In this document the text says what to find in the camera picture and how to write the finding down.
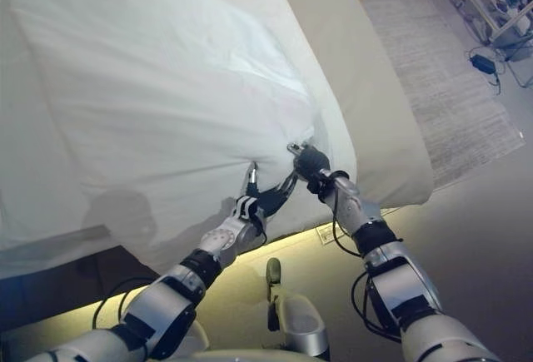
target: floor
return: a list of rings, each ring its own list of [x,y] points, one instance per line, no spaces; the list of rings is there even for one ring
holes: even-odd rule
[[[433,2],[465,50],[474,47],[449,1]],[[524,75],[533,73],[533,60],[518,68]],[[523,362],[533,360],[533,91],[518,87],[507,73],[501,76],[497,98],[526,145],[436,191],[425,205],[401,208],[386,220],[433,279],[446,311],[502,360]],[[361,262],[333,243],[323,245],[314,231],[243,255],[223,272],[198,308],[212,348],[262,347],[281,340],[268,332],[266,323],[264,269],[271,256],[281,260],[286,287],[307,295],[321,312],[332,360],[403,360],[398,345],[366,332],[351,309],[349,289],[362,271]],[[50,333],[54,321],[36,326],[32,336]],[[23,331],[10,335],[20,339]],[[14,346],[10,360],[23,360],[42,344]]]

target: robotic hand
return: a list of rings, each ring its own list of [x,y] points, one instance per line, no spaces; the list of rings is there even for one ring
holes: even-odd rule
[[[296,175],[290,174],[280,186],[259,192],[257,166],[252,163],[246,194],[237,199],[232,213],[208,231],[179,265],[140,292],[119,325],[89,331],[29,361],[137,362],[163,360],[174,354],[195,320],[195,307],[207,288],[258,236],[266,236],[266,218],[285,203],[296,180]]]
[[[291,144],[296,173],[332,210],[356,243],[369,280],[366,290],[389,336],[400,336],[406,362],[496,362],[499,359],[458,320],[444,315],[436,288],[379,209],[361,201],[344,171],[313,146]]]

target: white bed sheet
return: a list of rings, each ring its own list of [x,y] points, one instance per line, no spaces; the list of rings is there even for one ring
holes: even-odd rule
[[[423,202],[429,196],[432,189],[431,167],[420,133],[416,130],[414,118],[383,47],[357,0],[312,0],[309,5],[302,3],[305,0],[290,0],[291,4],[287,0],[226,1],[264,24],[296,67],[319,111],[319,119],[314,122],[315,138],[319,145],[327,147],[336,168],[349,171],[355,177],[353,142],[358,160],[362,160],[357,179],[373,201],[385,206],[401,206]],[[313,5],[324,17],[329,15],[331,18],[324,21],[314,17]],[[298,21],[291,8],[296,8]],[[100,226],[91,227],[98,226],[102,221],[97,204],[90,208],[79,186],[76,171],[64,158],[68,152],[62,137],[54,132],[54,121],[42,113],[48,106],[43,101],[45,98],[39,86],[39,72],[31,50],[7,12],[5,0],[2,0],[0,9],[0,86],[5,89],[5,78],[9,78],[12,84],[17,82],[17,91],[20,92],[10,101],[10,107],[19,114],[18,118],[13,115],[13,119],[4,119],[2,114],[0,119],[0,198],[2,168],[6,166],[5,161],[10,161],[11,166],[17,169],[10,170],[8,175],[12,183],[22,183],[16,194],[24,200],[28,211],[24,216],[13,216],[5,208],[5,202],[0,202],[0,206],[4,206],[0,210],[2,217],[5,220],[10,215],[9,220],[15,222],[14,227],[17,228],[12,231],[15,236],[0,234],[0,277],[60,265],[113,247],[118,240],[137,256],[142,255],[142,245],[149,244],[149,239],[143,235],[143,227],[149,228],[153,220],[145,220],[133,228],[126,225],[130,232],[121,237],[122,231],[115,231],[118,239],[112,238]],[[346,42],[349,52],[340,50],[343,43],[336,42],[331,52],[325,54],[331,36]],[[313,49],[307,39],[313,42]],[[326,64],[324,67],[317,61],[313,50],[319,53],[321,63]],[[333,81],[335,95],[322,68],[327,71],[328,80]],[[376,69],[381,72],[379,80],[376,80]],[[353,77],[347,77],[351,72],[354,72]],[[0,102],[5,106],[5,100],[0,98]],[[0,113],[2,111],[5,110],[0,104]],[[375,112],[380,112],[382,118],[379,126],[376,126]],[[2,154],[5,150],[2,142],[5,145],[8,138],[1,130],[5,127],[19,132],[19,146],[11,145],[13,154],[7,159]],[[146,199],[138,194],[115,196],[118,200],[132,200],[124,203],[125,206],[146,209]],[[100,198],[99,201],[106,203],[107,199]],[[169,263],[188,252],[203,231],[212,228],[222,218],[223,209],[218,215],[210,214],[210,218],[198,226],[193,225],[166,243],[152,247],[149,257],[141,258],[141,261],[156,270],[164,270]],[[274,238],[313,227],[327,221],[330,216],[327,207],[316,203],[299,184],[286,207],[270,222],[268,232]],[[34,232],[36,227],[39,227],[39,239],[26,241],[24,234]],[[17,237],[19,231],[22,233],[20,238]]]
[[[5,76],[0,110],[0,275],[46,269],[117,241],[142,263],[165,270],[227,214],[231,202],[225,198],[238,195],[250,160],[259,163],[260,184],[272,186],[291,169],[285,145],[310,136],[314,128],[317,145],[328,151],[335,166],[355,175],[350,137],[320,68],[306,63],[312,67],[306,75],[314,100],[269,33],[246,14],[222,0],[193,0],[191,6],[203,2],[202,12],[210,16],[206,24],[194,22],[194,13],[184,16],[192,9],[169,0],[107,0],[105,6],[102,0],[90,1],[2,0],[6,30],[2,30]],[[134,11],[118,8],[127,2]],[[150,2],[166,2],[167,10],[159,11]],[[269,11],[272,26],[280,31],[284,19],[294,20],[284,2],[276,0],[277,8]],[[280,9],[285,13],[281,21],[275,14]],[[182,31],[183,36],[207,33],[205,26],[216,22],[210,35],[218,42],[208,38],[205,47],[200,37],[196,43],[188,38],[178,52],[165,50],[172,63],[163,62],[154,70],[153,56],[147,56],[152,45],[139,41],[151,40],[143,35],[157,29],[162,19],[158,12],[167,17],[170,13],[172,23],[197,25]],[[217,20],[209,21],[213,16]],[[132,39],[124,42],[128,28],[137,44]],[[293,36],[286,33],[289,48],[305,50],[305,38],[296,37],[294,44]],[[171,43],[163,39],[165,46]],[[172,40],[180,42],[183,37]],[[312,57],[312,52],[299,55]],[[198,67],[205,61],[211,69]],[[168,68],[177,70],[168,75]],[[237,72],[238,83],[227,85],[221,70]],[[173,106],[172,90],[193,78],[197,81],[185,99]],[[247,89],[238,86],[242,81]],[[255,92],[252,104],[247,104],[243,88]],[[212,105],[217,101],[213,97],[201,103],[206,94],[235,89],[238,92],[224,96],[222,104]],[[157,94],[155,101],[146,99],[147,90]],[[191,94],[196,97],[187,99]],[[201,122],[207,130],[190,125],[185,127],[187,141],[174,141],[172,135],[182,134],[184,127],[175,127],[172,121],[187,116],[182,113],[187,100],[199,102],[187,112],[205,113]],[[223,107],[225,119],[210,127],[215,112]],[[313,111],[320,112],[314,121]],[[152,136],[143,138],[147,131]],[[167,143],[175,149],[162,146]],[[328,216],[327,208],[316,208],[316,201],[299,186],[270,222],[269,235],[299,231]],[[106,231],[80,231],[101,224],[111,231],[112,239]]]

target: bed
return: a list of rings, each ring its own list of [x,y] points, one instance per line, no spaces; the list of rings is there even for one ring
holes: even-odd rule
[[[145,88],[146,81],[158,83],[150,90],[159,89],[151,94],[156,94],[153,99],[160,102],[168,89],[189,85],[187,78],[194,77],[198,70],[183,74],[181,82],[169,82],[165,88],[162,83],[169,75],[144,77],[152,67],[143,58],[149,58],[146,51],[152,49],[139,48],[135,54],[135,47],[143,46],[137,44],[139,37],[128,43],[129,49],[122,48],[127,52],[114,55],[114,63],[122,64],[116,71],[111,60],[99,60],[108,49],[98,52],[94,43],[80,46],[85,36],[78,35],[87,34],[87,29],[91,29],[92,36],[109,33],[105,31],[119,24],[137,35],[152,30],[157,26],[153,23],[159,22],[153,7],[159,2],[176,8],[172,10],[176,14],[183,8],[169,0],[134,0],[139,7],[132,10],[136,13],[133,16],[112,8],[132,0],[89,1],[1,3],[0,277],[44,270],[119,244],[143,264],[156,271],[165,270],[186,255],[205,231],[222,221],[231,207],[230,197],[238,196],[242,189],[250,160],[258,161],[264,188],[274,185],[290,170],[285,141],[302,140],[310,136],[309,130],[333,166],[356,177],[365,198],[383,207],[394,207],[422,203],[431,194],[432,171],[421,134],[358,0],[208,0],[210,8],[215,6],[220,14],[228,12],[217,22],[225,22],[224,17],[232,15],[246,24],[236,29],[230,22],[232,31],[223,37],[228,43],[224,40],[220,56],[231,55],[229,51],[236,47],[231,42],[236,42],[247,58],[239,60],[245,64],[235,69],[228,68],[235,60],[228,64],[227,59],[217,60],[215,71],[202,71],[210,78],[205,82],[217,86],[208,87],[198,77],[193,82],[196,85],[187,88],[190,94],[196,94],[199,87],[203,89],[201,94],[206,94],[206,89],[215,92],[217,87],[224,88],[230,74],[222,75],[222,70],[232,71],[232,78],[238,72],[239,78],[231,86],[249,89],[242,87],[243,83],[251,86],[253,82],[254,94],[270,95],[269,100],[275,95],[273,104],[266,102],[265,109],[255,111],[255,115],[249,112],[254,107],[248,106],[247,93],[224,96],[222,105],[231,105],[235,113],[231,115],[235,117],[232,128],[247,130],[220,134],[217,127],[227,128],[227,120],[203,134],[192,129],[183,134],[183,126],[165,124],[165,116],[173,108],[176,117],[186,115],[178,113],[184,108],[182,104],[151,108],[152,99],[148,100],[146,93],[137,98],[130,94]],[[192,13],[189,17],[194,17],[198,1],[188,2],[187,11]],[[100,27],[92,27],[94,22],[90,21],[77,27],[87,17],[106,20],[101,19]],[[151,26],[144,25],[147,21],[141,18],[145,17],[151,18]],[[64,24],[61,30],[50,30],[50,25],[58,22]],[[235,31],[241,29],[244,32],[239,33],[249,36],[246,42],[242,40],[244,35],[235,36]],[[214,33],[220,36],[220,30],[216,27]],[[257,42],[258,38],[266,40]],[[162,39],[168,44],[168,37]],[[181,50],[189,50],[191,43],[183,44]],[[157,74],[176,67],[176,58],[167,49],[161,52],[166,65]],[[194,59],[197,50],[189,50],[189,59]],[[257,61],[265,65],[250,63]],[[125,87],[106,87],[109,81],[101,79],[114,80],[117,72],[124,77],[113,86],[129,86],[126,101],[116,98]],[[220,81],[212,82],[219,74]],[[94,98],[95,94],[112,96]],[[220,108],[211,102],[200,103],[203,110],[194,110],[210,112],[198,121],[207,126]],[[248,110],[241,113],[243,104]],[[253,120],[260,118],[264,119],[261,130],[253,125]],[[157,146],[165,141],[168,144],[168,139],[176,136],[179,141],[175,148]],[[181,143],[182,136],[190,136],[191,141]],[[188,159],[183,145],[190,147]],[[268,235],[274,239],[329,219],[329,210],[317,205],[299,184],[269,222]]]

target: electrical cord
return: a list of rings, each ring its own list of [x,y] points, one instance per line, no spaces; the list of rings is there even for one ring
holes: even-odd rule
[[[346,231],[346,229],[344,227],[342,227],[341,225],[339,225],[339,229],[341,229],[341,232],[344,236],[348,236],[350,237],[350,234]]]
[[[507,48],[511,48],[513,46],[516,46],[519,43],[521,43],[521,45],[517,48],[517,50],[521,50],[522,48],[533,48],[533,45],[526,46],[526,43],[529,42],[530,40],[531,40],[531,38],[528,38],[525,42],[521,41],[521,42],[512,43],[512,44],[510,44],[508,46],[503,47],[503,49],[505,50]],[[501,50],[495,50],[495,53],[500,58],[499,62],[504,64],[504,66],[508,66],[509,67],[509,71],[511,72],[511,75],[515,78],[516,84],[518,86],[522,87],[523,89],[531,89],[531,86],[533,85],[533,77],[531,77],[527,82],[522,83],[520,78],[516,75],[516,72],[515,72],[515,70],[513,69],[512,65],[511,65],[511,58],[516,53],[513,53],[510,56],[507,56],[507,55],[503,54]]]
[[[501,64],[501,66],[503,67],[503,69],[501,70],[501,72],[496,71],[496,75],[498,75],[498,76],[500,76],[500,75],[504,75],[504,74],[507,72],[507,65],[504,64],[504,63],[501,62],[501,61],[498,61],[498,62]]]
[[[494,76],[496,77],[496,83],[489,82],[489,85],[494,87],[498,86],[498,92],[496,93],[496,95],[499,96],[501,94],[501,83],[500,78],[498,77],[498,72],[494,72]]]
[[[126,302],[126,298],[130,295],[132,291],[128,290],[124,293],[122,298],[120,299],[120,304],[118,304],[118,310],[117,310],[117,320],[120,322],[120,318],[122,317],[122,308],[124,307],[124,303]]]
[[[152,283],[154,281],[154,279],[152,277],[130,277],[129,279],[125,279],[123,281],[121,281],[120,283],[118,283],[117,285],[115,285],[107,294],[106,296],[102,299],[102,301],[100,302],[100,304],[98,305],[98,307],[96,308],[96,310],[94,311],[94,314],[92,315],[92,324],[91,324],[91,327],[92,329],[96,329],[97,328],[97,319],[98,319],[98,314],[100,314],[100,311],[102,310],[103,306],[106,304],[107,300],[109,300],[113,293],[115,291],[117,291],[118,289],[120,289],[123,285],[127,284],[127,283],[130,283],[132,281],[144,281],[144,282],[147,282],[148,283]]]
[[[260,235],[263,236],[263,242],[262,242],[260,245],[258,245],[257,247],[254,247],[254,248],[251,248],[250,250],[246,250],[246,251],[244,251],[244,253],[255,251],[255,250],[257,250],[258,248],[263,247],[263,246],[268,242],[268,236],[267,236],[267,234],[265,233],[265,230],[264,230],[264,229],[261,230]]]
[[[339,206],[339,191],[338,191],[337,188],[335,188],[335,204],[333,206],[333,227],[332,227],[333,239],[335,240],[335,242],[339,246],[339,248],[341,248],[341,250],[345,251],[346,253],[348,253],[350,255],[353,255],[353,256],[356,256],[358,258],[361,258],[361,254],[358,254],[358,253],[356,253],[354,251],[348,250],[345,246],[343,246],[341,244],[341,242],[339,241],[337,235],[336,235],[336,215],[337,215],[338,206]],[[346,231],[344,231],[344,229],[342,229],[342,227],[341,227],[341,230],[348,236],[348,234],[346,233]],[[361,280],[367,275],[368,275],[368,273],[366,271],[364,271],[362,274],[357,276],[357,278],[353,282],[353,285],[351,287],[351,296],[350,296],[351,304],[353,306],[353,309],[356,311],[356,313],[359,315],[359,317],[361,317],[365,327],[371,333],[373,333],[375,335],[379,335],[380,337],[383,337],[384,339],[387,339],[387,340],[390,340],[390,341],[394,341],[396,343],[401,343],[401,339],[398,336],[390,335],[389,333],[387,333],[385,331],[385,329],[383,329],[383,327],[381,327],[381,326],[377,325],[376,323],[372,322],[366,316],[367,303],[368,303],[368,286],[370,284],[370,277],[367,277],[367,281],[366,281],[365,294],[364,294],[364,297],[363,297],[363,309],[361,310],[359,308],[359,306],[357,305],[357,302],[356,302],[356,288],[357,288],[357,285],[361,282]]]
[[[480,48],[487,48],[487,46],[476,46],[476,47],[473,47],[470,50],[468,50],[467,52],[464,52],[465,57],[468,56],[467,58],[470,60],[472,58],[472,52],[474,50],[479,50]]]
[[[59,358],[56,355],[56,351],[46,351],[46,354],[48,354],[52,362],[59,362]]]
[[[390,335],[383,329],[381,326],[377,325],[376,323],[372,322],[370,319],[368,319],[366,312],[368,308],[368,286],[370,284],[370,277],[366,278],[366,286],[365,286],[365,292],[363,295],[363,306],[362,309],[357,305],[356,302],[356,289],[357,285],[361,282],[361,280],[367,276],[367,272],[361,273],[355,281],[353,282],[353,285],[351,286],[351,305],[353,306],[353,309],[356,311],[356,313],[359,315],[359,317],[362,319],[365,327],[374,335],[379,335],[380,337],[383,337],[384,339],[393,341],[395,343],[401,343],[401,338],[395,335]]]
[[[511,44],[509,46],[505,46],[505,47],[500,47],[504,50],[508,49],[508,48],[511,48],[513,50],[515,50],[510,56],[507,56],[505,58],[505,62],[508,62],[510,61],[520,50],[524,49],[524,48],[531,48],[533,46],[529,45],[529,46],[526,46],[526,44],[531,40],[531,37],[528,37],[526,40],[522,40],[522,41],[519,41],[519,42],[516,42],[514,44]]]
[[[346,252],[347,254],[356,256],[357,258],[361,258],[361,254],[358,254],[352,250],[348,250],[345,246],[343,246],[341,242],[339,241],[339,237],[336,235],[336,213],[337,213],[338,206],[339,206],[339,190],[335,188],[335,204],[333,206],[333,227],[331,230],[333,232],[333,240],[336,242],[339,248],[343,250],[344,252]],[[342,229],[342,227],[341,227],[341,230],[344,232],[345,235],[348,236],[348,233],[346,233],[344,229]]]

